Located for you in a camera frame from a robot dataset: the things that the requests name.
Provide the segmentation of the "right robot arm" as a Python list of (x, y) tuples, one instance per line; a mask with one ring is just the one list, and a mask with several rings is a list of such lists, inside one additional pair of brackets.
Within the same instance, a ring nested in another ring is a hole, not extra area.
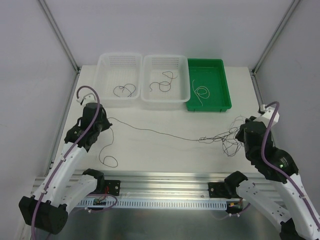
[(258, 190), (240, 171), (225, 178), (224, 191), (230, 198), (247, 200), (271, 222), (282, 240), (318, 240), (320, 216), (304, 191), (293, 158), (274, 146), (271, 124), (269, 118), (252, 116), (240, 126), (235, 138), (244, 144), (246, 159), (275, 187), (284, 206)]

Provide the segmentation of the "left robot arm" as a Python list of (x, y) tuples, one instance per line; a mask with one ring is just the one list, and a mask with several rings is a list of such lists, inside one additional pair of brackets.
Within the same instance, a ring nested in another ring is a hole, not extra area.
[(67, 223), (70, 212), (89, 194), (105, 194), (105, 178), (101, 171), (85, 170), (78, 182), (66, 188), (77, 165), (89, 153), (101, 132), (112, 124), (102, 104), (87, 103), (82, 117), (67, 131), (60, 159), (40, 187), (30, 196), (23, 196), (18, 207), (25, 223), (35, 229), (57, 235)]

